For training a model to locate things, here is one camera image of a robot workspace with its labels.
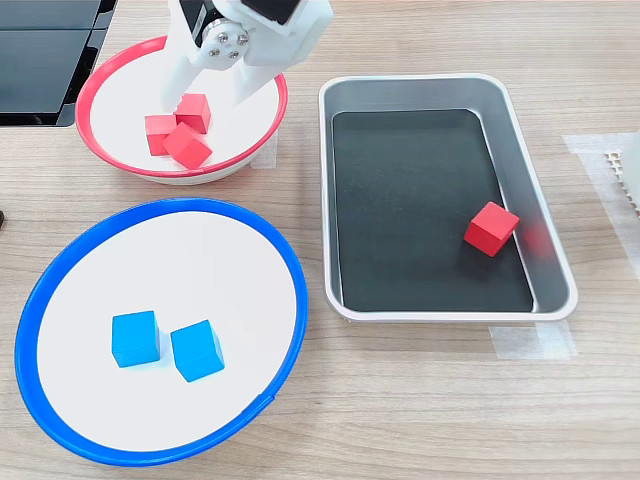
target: black tray bottom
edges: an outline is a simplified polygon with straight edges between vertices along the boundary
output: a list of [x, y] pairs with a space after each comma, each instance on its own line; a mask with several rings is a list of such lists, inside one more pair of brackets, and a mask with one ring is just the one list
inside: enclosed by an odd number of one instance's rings
[[473, 113], [341, 113], [333, 142], [346, 307], [531, 312], [513, 238], [495, 258], [463, 241], [487, 202], [503, 205]]

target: red rim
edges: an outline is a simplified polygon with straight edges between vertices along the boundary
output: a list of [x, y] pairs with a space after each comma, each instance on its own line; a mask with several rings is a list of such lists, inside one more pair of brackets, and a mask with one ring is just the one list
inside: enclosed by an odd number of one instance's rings
[[285, 112], [287, 111], [287, 103], [289, 102], [289, 91], [287, 89], [287, 82], [284, 79], [284, 75], [282, 74], [278, 75], [275, 79], [276, 85], [278, 87], [278, 95], [280, 97], [280, 101], [278, 103], [278, 112], [273, 124], [271, 125], [271, 128], [267, 131], [264, 137], [260, 139], [258, 143], [253, 145], [248, 150], [245, 150], [240, 155], [237, 155], [222, 163], [210, 165], [204, 168], [198, 168], [195, 170], [185, 170], [182, 172], [161, 172], [154, 170], [144, 170], [142, 168], [132, 167], [130, 165], [125, 165], [124, 163], [119, 162], [111, 155], [109, 155], [98, 144], [96, 137], [93, 135], [93, 130], [91, 129], [91, 106], [93, 105], [93, 100], [96, 97], [96, 93], [98, 93], [98, 90], [100, 90], [100, 87], [102, 87], [104, 82], [118, 69], [144, 55], [162, 50], [166, 41], [167, 37], [164, 36], [153, 38], [151, 40], [147, 40], [146, 42], [142, 42], [129, 47], [126, 50], [118, 53], [113, 58], [107, 60], [100, 68], [93, 72], [93, 74], [84, 84], [84, 87], [82, 87], [80, 95], [78, 95], [78, 101], [76, 103], [76, 124], [78, 127], [78, 132], [80, 133], [82, 140], [84, 140], [84, 143], [86, 143], [89, 149], [98, 157], [103, 159], [105, 162], [110, 163], [114, 167], [118, 167], [122, 170], [136, 173], [138, 175], [163, 178], [184, 178], [202, 175], [205, 173], [219, 172], [220, 170], [231, 167], [236, 163], [239, 163], [247, 159], [249, 156], [253, 155], [276, 132], [276, 130], [282, 123]]

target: wooden table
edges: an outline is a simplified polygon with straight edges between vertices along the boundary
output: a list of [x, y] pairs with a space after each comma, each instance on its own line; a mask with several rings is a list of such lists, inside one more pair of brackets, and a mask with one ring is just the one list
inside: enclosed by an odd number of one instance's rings
[[[121, 0], [100, 56], [167, 31], [164, 0]], [[638, 479], [640, 283], [563, 134], [640, 127], [640, 3], [336, 0], [291, 69], [278, 167], [198, 187], [103, 163], [75, 128], [0, 129], [0, 478]], [[581, 294], [579, 356], [498, 360], [486, 326], [352, 326], [323, 298], [317, 92], [345, 74], [484, 72], [509, 88]], [[170, 196], [248, 207], [295, 248], [309, 328], [278, 399], [193, 459], [93, 464], [51, 440], [15, 381], [16, 327], [51, 260], [84, 230]]]

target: tray rim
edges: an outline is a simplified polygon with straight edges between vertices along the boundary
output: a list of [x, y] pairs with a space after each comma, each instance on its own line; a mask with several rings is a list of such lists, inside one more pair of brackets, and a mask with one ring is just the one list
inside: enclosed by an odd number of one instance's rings
[[[406, 81], [406, 80], [457, 80], [477, 79], [493, 84], [500, 90], [507, 111], [511, 118], [516, 139], [522, 150], [525, 167], [529, 173], [531, 184], [536, 194], [536, 200], [542, 211], [553, 248], [558, 257], [564, 280], [567, 284], [567, 300], [559, 309], [553, 312], [360, 312], [345, 307], [336, 297], [332, 284], [331, 266], [331, 238], [329, 234], [329, 182], [325, 98], [327, 92], [335, 85], [354, 81]], [[318, 94], [319, 122], [320, 122], [320, 164], [321, 164], [321, 204], [322, 204], [322, 259], [324, 273], [324, 295], [329, 305], [342, 317], [354, 323], [514, 323], [514, 322], [555, 322], [568, 317], [578, 305], [578, 289], [571, 271], [569, 261], [564, 252], [560, 237], [553, 223], [549, 206], [542, 192], [542, 187], [535, 172], [529, 155], [515, 109], [506, 86], [498, 79], [483, 73], [458, 73], [442, 75], [354, 75], [343, 76], [329, 80]]]

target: red cube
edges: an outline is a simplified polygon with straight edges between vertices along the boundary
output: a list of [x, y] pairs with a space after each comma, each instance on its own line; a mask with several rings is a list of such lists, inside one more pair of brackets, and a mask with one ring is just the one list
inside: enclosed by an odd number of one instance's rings
[[211, 123], [211, 111], [206, 95], [186, 93], [175, 111], [178, 123], [186, 123], [198, 133], [207, 133]]
[[151, 155], [168, 155], [163, 143], [169, 134], [176, 129], [176, 117], [173, 115], [150, 115], [144, 117], [144, 123]]
[[471, 220], [464, 239], [490, 257], [495, 257], [507, 243], [519, 222], [520, 219], [513, 213], [489, 202]]
[[198, 133], [186, 123], [180, 123], [164, 141], [169, 155], [189, 170], [198, 168], [212, 151]]

